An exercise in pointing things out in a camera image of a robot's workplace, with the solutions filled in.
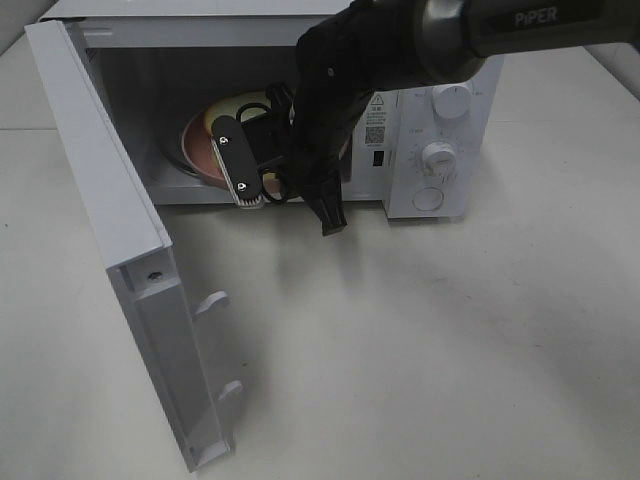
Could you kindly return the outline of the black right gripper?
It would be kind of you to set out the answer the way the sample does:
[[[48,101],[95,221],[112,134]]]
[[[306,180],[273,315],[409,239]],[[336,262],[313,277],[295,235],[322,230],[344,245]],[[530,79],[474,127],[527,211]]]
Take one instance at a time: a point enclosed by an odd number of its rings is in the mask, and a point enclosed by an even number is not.
[[[284,191],[300,197],[321,222],[323,236],[347,226],[339,172],[340,151],[370,100],[368,89],[298,89],[292,103]]]

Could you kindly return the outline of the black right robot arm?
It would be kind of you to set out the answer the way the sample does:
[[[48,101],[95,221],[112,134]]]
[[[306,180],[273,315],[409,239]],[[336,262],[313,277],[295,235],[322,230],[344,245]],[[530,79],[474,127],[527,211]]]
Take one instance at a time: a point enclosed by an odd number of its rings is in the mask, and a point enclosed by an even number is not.
[[[283,178],[338,233],[338,155],[374,93],[461,83],[496,55],[638,39],[636,1],[353,1],[296,44]]]

